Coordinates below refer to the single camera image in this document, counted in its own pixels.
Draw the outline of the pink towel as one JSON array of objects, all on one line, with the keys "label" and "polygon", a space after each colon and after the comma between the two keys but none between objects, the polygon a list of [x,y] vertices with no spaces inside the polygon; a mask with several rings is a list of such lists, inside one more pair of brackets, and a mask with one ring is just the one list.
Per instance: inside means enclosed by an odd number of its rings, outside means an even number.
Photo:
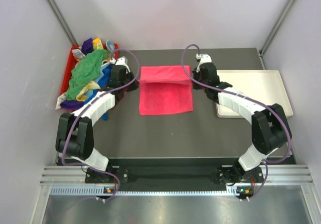
[{"label": "pink towel", "polygon": [[159,116],[193,110],[189,66],[143,66],[140,73],[139,113]]}]

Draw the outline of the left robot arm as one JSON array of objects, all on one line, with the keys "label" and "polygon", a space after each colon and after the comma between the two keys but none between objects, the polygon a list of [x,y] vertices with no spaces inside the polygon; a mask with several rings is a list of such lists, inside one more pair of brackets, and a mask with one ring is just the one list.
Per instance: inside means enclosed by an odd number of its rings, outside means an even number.
[{"label": "left robot arm", "polygon": [[94,147],[93,126],[110,109],[114,108],[126,92],[134,91],[139,83],[126,64],[107,67],[107,84],[80,109],[64,113],[59,118],[55,149],[85,166],[96,169],[103,182],[113,178],[114,171],[107,157]]}]

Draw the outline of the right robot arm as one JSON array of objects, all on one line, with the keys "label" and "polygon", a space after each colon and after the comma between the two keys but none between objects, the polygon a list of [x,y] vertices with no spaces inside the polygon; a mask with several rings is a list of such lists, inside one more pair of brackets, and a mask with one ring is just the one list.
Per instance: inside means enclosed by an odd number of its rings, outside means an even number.
[{"label": "right robot arm", "polygon": [[247,181],[252,170],[283,145],[287,144],[291,150],[292,134],[281,105],[265,105],[243,95],[231,84],[222,82],[216,66],[209,61],[200,62],[193,70],[192,81],[194,89],[203,89],[207,98],[233,110],[251,124],[252,144],[233,165],[237,180]]}]

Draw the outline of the blue towel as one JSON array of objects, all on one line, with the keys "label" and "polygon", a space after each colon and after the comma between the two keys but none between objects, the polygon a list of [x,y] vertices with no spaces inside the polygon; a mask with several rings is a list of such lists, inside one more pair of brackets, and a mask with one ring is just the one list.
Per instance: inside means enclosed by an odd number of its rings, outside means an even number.
[{"label": "blue towel", "polygon": [[90,93],[86,95],[88,99],[84,103],[89,106],[89,109],[82,117],[90,118],[93,125],[101,118],[107,120],[107,111],[116,104],[114,94],[107,93],[109,91],[108,79],[112,67],[113,65],[111,64],[102,67],[102,74],[100,74],[96,82],[100,88],[90,90]]}]

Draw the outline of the green towel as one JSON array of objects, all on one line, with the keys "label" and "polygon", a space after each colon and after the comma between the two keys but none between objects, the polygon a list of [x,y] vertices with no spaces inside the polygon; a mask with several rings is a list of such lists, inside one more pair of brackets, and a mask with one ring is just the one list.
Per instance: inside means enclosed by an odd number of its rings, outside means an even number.
[{"label": "green towel", "polygon": [[94,50],[78,63],[77,67],[71,71],[72,77],[69,81],[68,90],[66,91],[67,100],[76,100],[81,90],[99,76],[102,62],[106,60],[108,56],[107,50]]}]

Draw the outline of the yellow patterned towel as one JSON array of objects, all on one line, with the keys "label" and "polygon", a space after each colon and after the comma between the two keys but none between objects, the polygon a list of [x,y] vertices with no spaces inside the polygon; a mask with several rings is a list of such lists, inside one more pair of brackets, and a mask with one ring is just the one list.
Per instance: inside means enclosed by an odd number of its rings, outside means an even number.
[{"label": "yellow patterned towel", "polygon": [[92,45],[93,45],[93,49],[94,49],[94,50],[103,50],[103,49],[104,49],[103,44],[102,44],[100,38],[94,39],[94,40],[92,41]]}]

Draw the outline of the purple towel back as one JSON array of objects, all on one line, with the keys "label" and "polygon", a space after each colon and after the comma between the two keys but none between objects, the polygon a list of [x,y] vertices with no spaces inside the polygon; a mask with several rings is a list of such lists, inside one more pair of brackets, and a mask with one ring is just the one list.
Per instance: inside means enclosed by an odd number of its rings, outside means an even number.
[{"label": "purple towel back", "polygon": [[94,51],[93,48],[93,39],[89,38],[83,42],[81,51],[84,55],[87,55],[89,53],[92,53]]}]

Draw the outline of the purple towel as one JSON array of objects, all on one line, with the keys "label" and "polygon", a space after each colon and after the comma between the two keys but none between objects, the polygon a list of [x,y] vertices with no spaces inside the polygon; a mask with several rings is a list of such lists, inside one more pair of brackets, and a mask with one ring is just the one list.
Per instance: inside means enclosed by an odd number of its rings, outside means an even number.
[{"label": "purple towel", "polygon": [[64,100],[60,103],[60,107],[66,110],[78,110],[84,105],[83,101]]},{"label": "purple towel", "polygon": [[93,39],[89,38],[83,42],[81,51],[84,55],[87,55],[89,53],[92,53],[94,51],[93,48]]}]

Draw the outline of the white patterned towel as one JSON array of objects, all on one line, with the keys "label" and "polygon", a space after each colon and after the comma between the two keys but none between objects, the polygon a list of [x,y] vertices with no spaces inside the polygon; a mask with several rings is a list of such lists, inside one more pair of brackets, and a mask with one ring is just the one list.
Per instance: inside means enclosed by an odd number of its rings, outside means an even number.
[{"label": "white patterned towel", "polygon": [[71,52],[75,60],[78,62],[80,62],[86,57],[86,55],[80,49],[72,49]]}]

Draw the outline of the red plastic bin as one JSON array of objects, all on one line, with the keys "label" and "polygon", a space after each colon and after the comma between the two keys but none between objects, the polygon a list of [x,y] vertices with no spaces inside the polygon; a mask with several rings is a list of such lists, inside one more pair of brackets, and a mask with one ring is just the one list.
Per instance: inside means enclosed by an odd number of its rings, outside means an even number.
[{"label": "red plastic bin", "polygon": [[[57,98],[57,103],[56,103],[56,109],[61,109],[60,107],[60,103],[66,99],[66,91],[68,90],[69,87],[69,81],[72,77],[72,73],[71,71],[77,67],[78,65],[78,61],[75,60],[75,58],[72,55],[72,49],[70,50],[70,54],[69,54],[69,58],[67,61],[67,66],[65,69],[65,74],[64,74],[64,78],[63,78],[63,82],[62,82],[62,88],[61,88],[61,95]],[[110,65],[109,61],[111,60],[110,58],[110,52],[108,52],[108,58],[106,60],[103,60],[101,68],[100,68],[100,74],[102,74],[102,67],[105,65]],[[82,90],[81,92],[77,95],[76,97],[76,101],[83,101],[85,102],[85,100],[88,99],[88,97],[86,96],[87,94],[89,94],[90,90],[95,90],[95,89],[99,89],[99,85],[96,83],[98,81],[98,79],[95,78],[94,80],[92,80],[91,82],[89,82]]]}]

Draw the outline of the purple towel front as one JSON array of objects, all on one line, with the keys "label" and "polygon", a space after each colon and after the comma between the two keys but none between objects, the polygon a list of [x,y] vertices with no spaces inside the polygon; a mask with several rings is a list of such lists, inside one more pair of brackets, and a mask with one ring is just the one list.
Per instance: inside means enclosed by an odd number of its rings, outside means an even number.
[{"label": "purple towel front", "polygon": [[60,103],[60,107],[66,110],[78,110],[84,105],[83,101],[64,100]]}]

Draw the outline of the white plastic tray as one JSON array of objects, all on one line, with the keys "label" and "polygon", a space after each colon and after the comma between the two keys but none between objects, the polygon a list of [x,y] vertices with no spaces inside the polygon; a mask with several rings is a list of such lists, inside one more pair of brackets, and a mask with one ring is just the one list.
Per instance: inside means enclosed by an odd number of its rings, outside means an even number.
[{"label": "white plastic tray", "polygon": [[220,80],[231,84],[241,94],[266,105],[277,103],[283,107],[286,117],[293,110],[281,75],[277,70],[218,70]]}]

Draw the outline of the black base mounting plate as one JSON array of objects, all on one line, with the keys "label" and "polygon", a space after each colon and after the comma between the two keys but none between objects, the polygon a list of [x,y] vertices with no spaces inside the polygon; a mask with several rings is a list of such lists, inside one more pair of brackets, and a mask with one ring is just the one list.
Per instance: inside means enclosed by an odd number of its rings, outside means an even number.
[{"label": "black base mounting plate", "polygon": [[231,158],[112,158],[108,168],[120,191],[219,191],[228,184],[262,183],[260,167],[238,175]]}]

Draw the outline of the aluminium frame rail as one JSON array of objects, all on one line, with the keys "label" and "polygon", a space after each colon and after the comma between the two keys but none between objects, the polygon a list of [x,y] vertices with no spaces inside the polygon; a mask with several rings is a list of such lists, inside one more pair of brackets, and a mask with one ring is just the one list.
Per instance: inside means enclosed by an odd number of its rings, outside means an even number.
[{"label": "aluminium frame rail", "polygon": [[234,196],[249,200],[263,187],[311,186],[304,165],[259,166],[238,179],[230,166],[116,167],[112,176],[80,166],[46,167],[40,185],[51,195],[93,196]]}]

